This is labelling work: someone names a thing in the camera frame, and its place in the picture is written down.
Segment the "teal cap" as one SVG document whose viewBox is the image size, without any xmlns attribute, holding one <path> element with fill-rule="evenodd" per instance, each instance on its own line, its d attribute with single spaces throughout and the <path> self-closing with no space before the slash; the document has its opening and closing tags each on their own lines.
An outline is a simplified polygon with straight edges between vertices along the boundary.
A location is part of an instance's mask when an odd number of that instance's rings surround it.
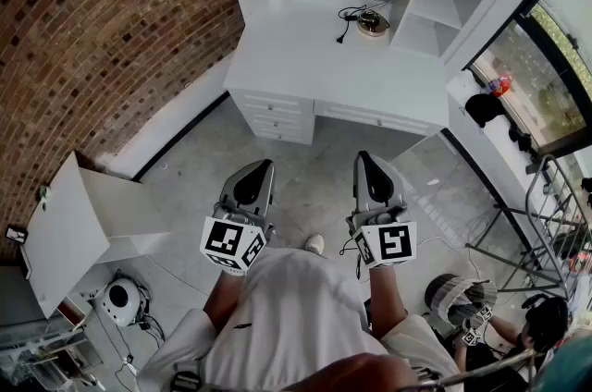
<svg viewBox="0 0 592 392">
<path fill-rule="evenodd" d="M 537 376 L 533 392 L 592 392 L 592 336 L 564 343 Z"/>
</svg>

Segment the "black framed window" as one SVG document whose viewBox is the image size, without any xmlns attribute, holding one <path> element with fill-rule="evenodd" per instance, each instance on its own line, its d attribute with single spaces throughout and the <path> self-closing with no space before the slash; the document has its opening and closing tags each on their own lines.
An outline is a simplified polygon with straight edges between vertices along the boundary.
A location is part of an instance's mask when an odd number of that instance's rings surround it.
<svg viewBox="0 0 592 392">
<path fill-rule="evenodd" d="M 482 86 L 506 79 L 506 115 L 533 150 L 561 157 L 592 146 L 592 67 L 542 4 L 517 13 L 470 63 Z"/>
</svg>

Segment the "person's left forearm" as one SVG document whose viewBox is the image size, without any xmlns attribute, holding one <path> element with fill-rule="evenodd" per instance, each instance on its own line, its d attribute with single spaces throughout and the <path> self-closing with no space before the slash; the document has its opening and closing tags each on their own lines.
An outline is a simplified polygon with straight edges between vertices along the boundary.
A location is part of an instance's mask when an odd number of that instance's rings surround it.
<svg viewBox="0 0 592 392">
<path fill-rule="evenodd" d="M 219 334 L 239 304 L 243 276 L 234 276 L 222 272 L 214 285 L 203 311 L 208 316 L 214 329 Z"/>
</svg>

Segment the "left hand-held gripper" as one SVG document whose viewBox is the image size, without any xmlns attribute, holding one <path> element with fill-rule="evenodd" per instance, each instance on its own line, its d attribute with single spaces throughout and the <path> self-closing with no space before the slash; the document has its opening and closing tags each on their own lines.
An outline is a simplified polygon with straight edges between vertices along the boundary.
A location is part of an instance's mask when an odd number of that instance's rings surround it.
<svg viewBox="0 0 592 392">
<path fill-rule="evenodd" d="M 267 244 L 273 225 L 276 170 L 271 159 L 244 166 L 225 182 L 211 216 L 205 218 L 200 253 L 233 276 L 244 276 Z"/>
</svg>

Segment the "striped woven basket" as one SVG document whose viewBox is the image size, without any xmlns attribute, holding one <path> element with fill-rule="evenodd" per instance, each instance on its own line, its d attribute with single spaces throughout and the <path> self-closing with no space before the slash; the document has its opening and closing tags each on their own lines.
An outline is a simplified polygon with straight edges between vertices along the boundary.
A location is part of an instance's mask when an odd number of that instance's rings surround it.
<svg viewBox="0 0 592 392">
<path fill-rule="evenodd" d="M 485 308 L 493 310 L 498 290 L 491 280 L 468 279 L 443 274 L 433 279 L 425 290 L 425 305 L 440 320 L 461 326 L 469 320 L 478 328 L 486 321 Z"/>
</svg>

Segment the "black cloth item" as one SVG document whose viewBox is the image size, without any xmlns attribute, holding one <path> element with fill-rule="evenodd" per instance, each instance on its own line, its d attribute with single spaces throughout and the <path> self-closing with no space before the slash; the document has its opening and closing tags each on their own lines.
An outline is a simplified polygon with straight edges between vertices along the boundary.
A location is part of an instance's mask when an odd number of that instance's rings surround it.
<svg viewBox="0 0 592 392">
<path fill-rule="evenodd" d="M 521 152 L 533 153 L 531 135 L 522 132 L 516 125 L 511 125 L 508 131 L 509 138 L 518 145 Z"/>
</svg>

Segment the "white round appliance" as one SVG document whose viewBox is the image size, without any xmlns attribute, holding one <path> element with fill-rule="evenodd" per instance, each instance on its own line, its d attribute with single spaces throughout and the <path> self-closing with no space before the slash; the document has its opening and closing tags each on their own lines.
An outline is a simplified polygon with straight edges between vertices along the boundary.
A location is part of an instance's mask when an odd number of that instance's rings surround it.
<svg viewBox="0 0 592 392">
<path fill-rule="evenodd" d="M 128 278 L 112 281 L 98 299 L 98 306 L 119 327 L 135 324 L 141 308 L 141 294 Z"/>
</svg>

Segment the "person's right forearm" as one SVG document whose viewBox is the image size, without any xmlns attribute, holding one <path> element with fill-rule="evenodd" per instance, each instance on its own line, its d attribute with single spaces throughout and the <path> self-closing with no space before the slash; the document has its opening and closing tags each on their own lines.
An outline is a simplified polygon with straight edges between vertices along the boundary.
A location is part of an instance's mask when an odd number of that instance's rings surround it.
<svg viewBox="0 0 592 392">
<path fill-rule="evenodd" d="M 393 266 L 374 267 L 369 271 L 372 335 L 380 340 L 406 319 Z"/>
</svg>

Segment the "grey metal rack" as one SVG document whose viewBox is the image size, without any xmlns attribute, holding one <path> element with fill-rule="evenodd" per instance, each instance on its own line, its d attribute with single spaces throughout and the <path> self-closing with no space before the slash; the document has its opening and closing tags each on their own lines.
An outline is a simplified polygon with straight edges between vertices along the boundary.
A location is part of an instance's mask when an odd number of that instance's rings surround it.
<svg viewBox="0 0 592 392">
<path fill-rule="evenodd" d="M 576 190 L 557 159 L 544 156 L 528 167 L 532 177 L 524 206 L 496 205 L 493 220 L 465 247 L 509 266 L 500 293 L 547 294 L 571 300 L 581 277 L 592 271 L 592 221 L 586 218 Z M 482 247 L 501 216 L 514 227 L 522 248 L 517 258 Z"/>
</svg>

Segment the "person's white shirt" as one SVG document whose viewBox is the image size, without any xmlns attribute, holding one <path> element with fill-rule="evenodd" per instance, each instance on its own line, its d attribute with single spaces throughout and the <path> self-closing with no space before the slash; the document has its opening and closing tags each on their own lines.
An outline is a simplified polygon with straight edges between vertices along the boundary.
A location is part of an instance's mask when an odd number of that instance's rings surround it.
<svg viewBox="0 0 592 392">
<path fill-rule="evenodd" d="M 263 249 L 243 282 L 222 330 L 206 312 L 188 311 L 139 372 L 137 392 L 169 392 L 180 372 L 208 386 L 275 391 L 360 353 L 392 354 L 436 377 L 459 372 L 419 315 L 374 338 L 358 280 L 314 253 Z"/>
</svg>

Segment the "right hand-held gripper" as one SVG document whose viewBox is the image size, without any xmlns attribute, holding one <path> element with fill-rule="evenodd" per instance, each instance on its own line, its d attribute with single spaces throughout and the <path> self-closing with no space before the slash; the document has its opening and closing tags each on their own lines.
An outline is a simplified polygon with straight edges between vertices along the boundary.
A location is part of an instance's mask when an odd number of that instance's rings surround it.
<svg viewBox="0 0 592 392">
<path fill-rule="evenodd" d="M 415 259 L 417 227 L 407 220 L 404 186 L 394 166 L 360 151 L 353 163 L 353 186 L 359 213 L 346 221 L 361 262 L 375 268 Z"/>
</svg>

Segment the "black cap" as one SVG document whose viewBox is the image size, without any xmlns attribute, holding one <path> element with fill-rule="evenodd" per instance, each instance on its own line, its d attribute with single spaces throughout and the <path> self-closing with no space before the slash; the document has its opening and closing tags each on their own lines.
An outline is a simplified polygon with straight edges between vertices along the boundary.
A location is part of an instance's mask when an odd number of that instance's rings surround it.
<svg viewBox="0 0 592 392">
<path fill-rule="evenodd" d="M 503 116 L 505 110 L 501 100 L 492 93 L 479 93 L 471 96 L 465 106 L 465 112 L 480 129 L 497 116 Z"/>
</svg>

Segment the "white side cabinet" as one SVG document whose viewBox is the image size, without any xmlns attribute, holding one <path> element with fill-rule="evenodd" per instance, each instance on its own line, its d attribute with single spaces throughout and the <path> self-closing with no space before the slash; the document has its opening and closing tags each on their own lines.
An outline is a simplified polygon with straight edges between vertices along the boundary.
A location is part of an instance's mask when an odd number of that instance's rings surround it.
<svg viewBox="0 0 592 392">
<path fill-rule="evenodd" d="M 147 187 L 82 168 L 72 152 L 27 231 L 29 282 L 50 317 L 94 265 L 143 255 L 170 228 Z"/>
</svg>

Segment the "white desk with drawers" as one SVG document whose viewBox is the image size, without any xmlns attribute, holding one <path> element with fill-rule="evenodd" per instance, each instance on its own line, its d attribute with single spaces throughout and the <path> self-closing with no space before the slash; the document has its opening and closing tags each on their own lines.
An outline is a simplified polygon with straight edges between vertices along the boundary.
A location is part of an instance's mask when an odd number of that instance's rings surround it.
<svg viewBox="0 0 592 392">
<path fill-rule="evenodd" d="M 249 0 L 249 13 L 225 80 L 230 92 L 276 94 L 450 123 L 441 60 L 373 39 L 338 12 L 361 0 Z"/>
</svg>

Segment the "red and blue packet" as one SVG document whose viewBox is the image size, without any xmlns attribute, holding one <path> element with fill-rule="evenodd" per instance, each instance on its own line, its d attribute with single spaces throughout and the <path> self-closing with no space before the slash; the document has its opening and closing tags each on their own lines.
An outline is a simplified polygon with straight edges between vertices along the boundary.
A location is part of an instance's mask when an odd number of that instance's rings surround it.
<svg viewBox="0 0 592 392">
<path fill-rule="evenodd" d="M 501 97 L 507 92 L 512 85 L 512 78 L 507 75 L 498 76 L 496 79 L 490 80 L 486 86 L 486 93 L 492 94 L 495 97 Z"/>
</svg>

